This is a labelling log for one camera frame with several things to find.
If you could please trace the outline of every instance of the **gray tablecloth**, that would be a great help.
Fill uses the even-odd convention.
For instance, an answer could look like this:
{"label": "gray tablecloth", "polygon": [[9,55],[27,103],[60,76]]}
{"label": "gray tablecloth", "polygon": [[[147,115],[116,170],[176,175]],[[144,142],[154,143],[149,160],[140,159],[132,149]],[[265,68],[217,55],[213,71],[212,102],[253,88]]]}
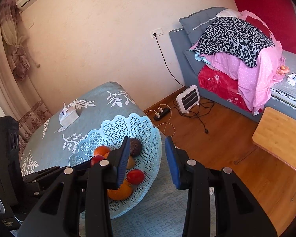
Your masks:
{"label": "gray tablecloth", "polygon": [[[109,103],[113,96],[116,97],[114,98],[116,102]],[[81,138],[90,130],[99,129],[104,120],[111,120],[116,115],[128,117],[131,113],[145,115],[125,90],[114,82],[108,82],[89,91],[71,104],[76,106],[80,117],[62,132],[57,132],[61,127],[59,113],[41,126],[31,137],[22,156],[23,174],[56,165],[60,167],[68,165],[69,156],[77,152]],[[158,176],[138,205],[112,220],[114,237],[182,236],[187,191],[178,191],[172,183],[164,152],[164,135],[162,140],[163,151]]]}

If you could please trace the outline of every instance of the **light blue plastic basket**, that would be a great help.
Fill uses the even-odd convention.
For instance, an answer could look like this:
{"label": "light blue plastic basket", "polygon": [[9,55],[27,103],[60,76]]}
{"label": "light blue plastic basket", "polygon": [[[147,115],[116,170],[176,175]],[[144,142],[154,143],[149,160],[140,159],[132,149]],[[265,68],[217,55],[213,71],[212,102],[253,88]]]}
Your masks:
{"label": "light blue plastic basket", "polygon": [[136,206],[150,189],[153,181],[157,177],[162,153],[162,142],[160,132],[152,125],[146,116],[140,117],[132,113],[128,118],[117,115],[113,120],[102,122],[99,130],[91,130],[88,137],[78,145],[78,152],[69,157],[69,165],[75,166],[90,159],[93,151],[106,145],[111,150],[121,146],[125,136],[134,137],[141,141],[143,150],[140,156],[135,157],[136,166],[145,174],[145,180],[138,185],[130,197],[125,200],[115,201],[109,199],[111,219],[125,214]]}

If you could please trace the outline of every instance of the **beige curtain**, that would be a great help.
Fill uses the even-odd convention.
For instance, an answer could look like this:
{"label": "beige curtain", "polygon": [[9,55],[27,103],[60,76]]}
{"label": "beige curtain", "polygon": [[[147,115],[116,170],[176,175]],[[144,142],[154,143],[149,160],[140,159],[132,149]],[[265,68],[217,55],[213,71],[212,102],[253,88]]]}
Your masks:
{"label": "beige curtain", "polygon": [[27,72],[36,65],[22,43],[26,34],[14,0],[0,3],[0,106],[19,122],[20,156],[30,136],[51,117]]}

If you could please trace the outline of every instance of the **red fabric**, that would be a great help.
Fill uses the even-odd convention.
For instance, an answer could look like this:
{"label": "red fabric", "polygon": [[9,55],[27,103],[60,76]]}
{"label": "red fabric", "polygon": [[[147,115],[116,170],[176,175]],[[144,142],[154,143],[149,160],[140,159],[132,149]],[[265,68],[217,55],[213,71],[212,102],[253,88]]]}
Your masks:
{"label": "red fabric", "polygon": [[261,21],[254,19],[250,16],[247,16],[246,22],[250,23],[251,25],[255,26],[256,28],[260,29],[267,37],[270,37],[270,30],[266,26],[262,24]]}
{"label": "red fabric", "polygon": [[200,87],[217,94],[239,108],[251,112],[243,98],[238,93],[238,81],[231,79],[221,71],[215,71],[204,66],[199,72]]}
{"label": "red fabric", "polygon": [[296,54],[296,14],[291,0],[235,0],[239,11],[248,10],[270,28],[284,50]]}

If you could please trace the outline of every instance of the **black power strip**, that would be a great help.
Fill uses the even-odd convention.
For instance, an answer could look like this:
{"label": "black power strip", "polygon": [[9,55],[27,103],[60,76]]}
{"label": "black power strip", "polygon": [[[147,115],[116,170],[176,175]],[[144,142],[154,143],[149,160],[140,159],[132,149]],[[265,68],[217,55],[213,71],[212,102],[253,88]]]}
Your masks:
{"label": "black power strip", "polygon": [[156,121],[160,121],[160,119],[162,119],[165,115],[167,115],[168,113],[170,112],[170,109],[169,108],[165,108],[163,109],[163,112],[160,112],[159,115],[160,115],[160,118],[158,118],[157,116],[154,116],[153,118],[156,120]]}

